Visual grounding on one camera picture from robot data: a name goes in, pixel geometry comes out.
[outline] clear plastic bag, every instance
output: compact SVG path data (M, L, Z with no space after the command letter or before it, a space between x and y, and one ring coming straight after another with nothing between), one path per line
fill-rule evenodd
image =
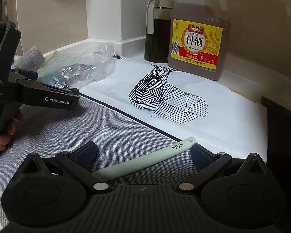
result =
M78 55L61 56L39 72L37 81L55 87L81 88L100 81L113 72L114 45L112 42Z

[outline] black and white geometric drawing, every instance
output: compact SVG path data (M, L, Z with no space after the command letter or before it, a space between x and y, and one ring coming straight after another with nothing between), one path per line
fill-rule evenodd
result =
M142 78L129 94L135 107L153 112L151 116L185 124L197 117L206 117L208 104L197 95L186 93L167 82L170 72L157 65Z

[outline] light green pen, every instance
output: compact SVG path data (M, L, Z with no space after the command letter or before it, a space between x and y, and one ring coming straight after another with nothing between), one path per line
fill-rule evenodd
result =
M195 143L195 138L189 137L155 152L151 152L149 154L116 164L114 166L99 169L98 171L94 172L93 175L101 181L113 180L160 163L166 159L180 154L181 152L185 152L186 150L191 149Z

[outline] finger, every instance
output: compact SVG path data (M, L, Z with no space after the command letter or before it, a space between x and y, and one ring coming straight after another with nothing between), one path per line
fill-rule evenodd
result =
M16 123L16 121L13 119L10 123L9 123L9 125L8 125L8 127L7 127L7 129L6 129L6 131L8 132L8 134L9 135L14 135L14 133L15 133L15 131L16 131L16 128L17 128L17 123Z
M15 118L16 120L19 120L19 121L24 120L24 115L23 115L22 111L19 110L19 111L15 114L14 118Z
M6 145L0 145L0 152L5 151L5 149L6 149Z
M11 136L8 134L0 135L0 145L7 145L11 141Z

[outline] jug cap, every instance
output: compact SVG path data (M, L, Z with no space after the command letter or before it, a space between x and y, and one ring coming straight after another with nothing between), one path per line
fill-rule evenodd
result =
M146 30L148 34L154 33L154 9L170 8L174 6L173 0L149 0L146 9Z

